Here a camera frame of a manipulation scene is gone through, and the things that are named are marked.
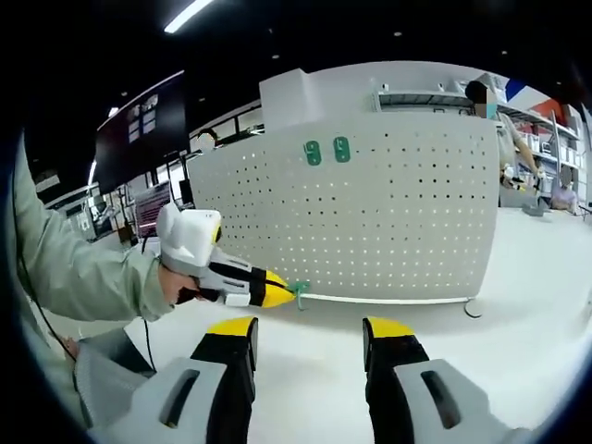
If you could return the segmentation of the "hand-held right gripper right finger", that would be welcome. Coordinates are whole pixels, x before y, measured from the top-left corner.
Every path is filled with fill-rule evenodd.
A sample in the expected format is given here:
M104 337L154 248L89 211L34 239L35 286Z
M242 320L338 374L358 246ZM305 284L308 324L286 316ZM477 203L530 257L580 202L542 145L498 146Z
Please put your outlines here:
M490 409L484 390L443 359L431 359L409 327L363 319L365 399L374 442L526 443Z

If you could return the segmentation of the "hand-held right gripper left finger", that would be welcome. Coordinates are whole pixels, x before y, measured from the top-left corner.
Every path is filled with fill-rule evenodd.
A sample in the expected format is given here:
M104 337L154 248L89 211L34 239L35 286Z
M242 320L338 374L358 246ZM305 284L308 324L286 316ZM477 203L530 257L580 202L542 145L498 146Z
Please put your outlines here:
M90 436L96 443L244 443L255 399L258 319L208 328L188 358L131 371L90 351Z

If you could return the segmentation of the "person's left hand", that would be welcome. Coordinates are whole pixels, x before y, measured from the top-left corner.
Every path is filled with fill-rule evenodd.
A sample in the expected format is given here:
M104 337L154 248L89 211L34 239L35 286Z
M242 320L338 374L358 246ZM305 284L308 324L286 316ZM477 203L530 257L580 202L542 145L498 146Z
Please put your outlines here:
M166 301L171 305L191 299L202 299L200 289L192 277L175 273L164 265L158 267L158 281Z

